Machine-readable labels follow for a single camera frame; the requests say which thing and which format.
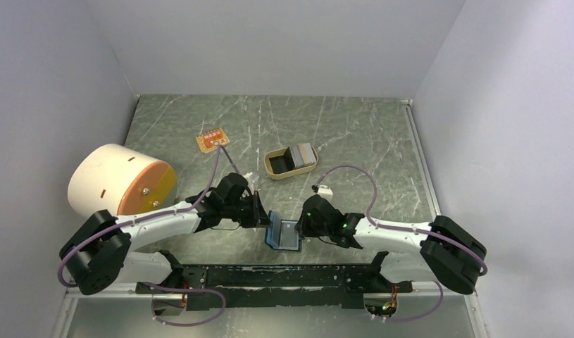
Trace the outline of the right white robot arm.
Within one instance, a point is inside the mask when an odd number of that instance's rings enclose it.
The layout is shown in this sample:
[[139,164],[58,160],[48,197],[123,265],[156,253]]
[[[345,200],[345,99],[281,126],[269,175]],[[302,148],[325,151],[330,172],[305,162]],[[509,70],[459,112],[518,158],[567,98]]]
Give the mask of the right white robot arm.
[[484,274],[485,246],[451,218],[401,223],[342,213],[316,194],[307,199],[294,226],[303,237],[327,237],[342,248],[368,249],[385,256],[368,273],[378,292],[394,283],[438,281],[459,294],[472,294]]

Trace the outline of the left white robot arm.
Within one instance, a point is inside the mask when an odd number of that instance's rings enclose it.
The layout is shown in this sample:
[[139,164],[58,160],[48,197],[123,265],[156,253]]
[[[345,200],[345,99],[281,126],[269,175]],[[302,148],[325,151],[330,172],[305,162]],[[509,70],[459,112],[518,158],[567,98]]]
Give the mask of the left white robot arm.
[[59,282],[84,295],[113,284],[133,283],[139,293],[172,293],[192,283],[181,263],[168,251],[139,249],[180,234],[196,234],[231,220],[241,228],[269,227],[254,183],[257,173],[230,173],[216,187],[173,206],[137,215],[93,213],[59,252]]

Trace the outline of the blue leather card holder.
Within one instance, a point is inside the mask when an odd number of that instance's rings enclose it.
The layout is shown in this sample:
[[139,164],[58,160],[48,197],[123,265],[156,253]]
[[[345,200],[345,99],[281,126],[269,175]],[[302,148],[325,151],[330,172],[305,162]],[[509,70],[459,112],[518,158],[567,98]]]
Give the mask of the blue leather card holder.
[[302,236],[295,226],[297,220],[281,218],[276,212],[268,214],[270,227],[266,229],[264,242],[276,251],[301,251]]

